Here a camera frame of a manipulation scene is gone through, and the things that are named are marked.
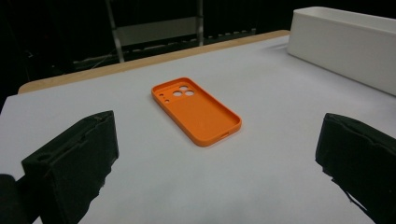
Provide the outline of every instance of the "wooden edge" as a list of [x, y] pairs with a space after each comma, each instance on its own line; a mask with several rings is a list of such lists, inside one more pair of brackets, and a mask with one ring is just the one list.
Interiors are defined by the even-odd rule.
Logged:
[[175, 52], [165, 53], [161, 55], [156, 55], [153, 57], [148, 57], [144, 59], [138, 59], [134, 61], [129, 61], [126, 63], [116, 63], [104, 67], [99, 67], [91, 70], [85, 70], [81, 72], [66, 74], [58, 77], [49, 77], [44, 79], [35, 80], [23, 84], [18, 91], [18, 94], [26, 93], [29, 91], [38, 91], [50, 87], [61, 86], [67, 83], [77, 82], [81, 80], [91, 79], [95, 77], [107, 76], [119, 72], [128, 71], [131, 69], [136, 69], [139, 67], [144, 67], [148, 65], [153, 65], [156, 63], [165, 63], [176, 59], [181, 59], [201, 53], [207, 53], [219, 49], [227, 49], [231, 47], [236, 47], [244, 44], [254, 43], [258, 41], [263, 41], [267, 39], [272, 39], [284, 35], [289, 35], [290, 31], [280, 30], [270, 33], [265, 33], [261, 35], [252, 35], [243, 38], [238, 38], [234, 40], [219, 42], [216, 44], [205, 45], [201, 47], [196, 47], [192, 49], [183, 49]]

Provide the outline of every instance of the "white container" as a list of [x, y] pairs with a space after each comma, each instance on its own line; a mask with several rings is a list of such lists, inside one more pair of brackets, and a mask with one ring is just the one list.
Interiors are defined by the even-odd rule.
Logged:
[[294, 10], [288, 53], [396, 95], [396, 20], [338, 10]]

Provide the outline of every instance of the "white table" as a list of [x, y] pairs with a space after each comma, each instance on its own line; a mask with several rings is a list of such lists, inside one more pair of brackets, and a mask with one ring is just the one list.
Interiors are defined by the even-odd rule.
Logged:
[[[120, 157], [80, 223], [374, 223], [315, 162], [322, 119], [340, 114], [396, 136], [396, 97], [288, 55], [288, 36], [11, 96], [0, 171], [78, 120], [113, 110]], [[190, 77], [243, 120], [196, 146], [154, 102]]]

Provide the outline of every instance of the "phone case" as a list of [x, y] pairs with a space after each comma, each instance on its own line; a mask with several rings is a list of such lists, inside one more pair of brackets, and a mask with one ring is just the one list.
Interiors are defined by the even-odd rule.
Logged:
[[239, 116], [187, 77], [157, 85], [151, 94], [197, 146], [210, 146], [242, 125]]

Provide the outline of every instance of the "chair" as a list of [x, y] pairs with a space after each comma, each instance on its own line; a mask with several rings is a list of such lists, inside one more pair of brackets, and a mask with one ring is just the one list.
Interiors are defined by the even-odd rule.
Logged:
[[203, 0], [197, 0], [195, 16], [181, 19], [136, 23], [132, 25], [117, 25], [114, 14], [116, 11], [114, 10], [112, 2], [112, 0], [106, 0], [106, 7], [120, 63], [125, 62], [124, 53], [122, 51], [122, 47], [125, 46], [144, 44], [185, 35], [196, 35], [200, 46], [204, 43]]

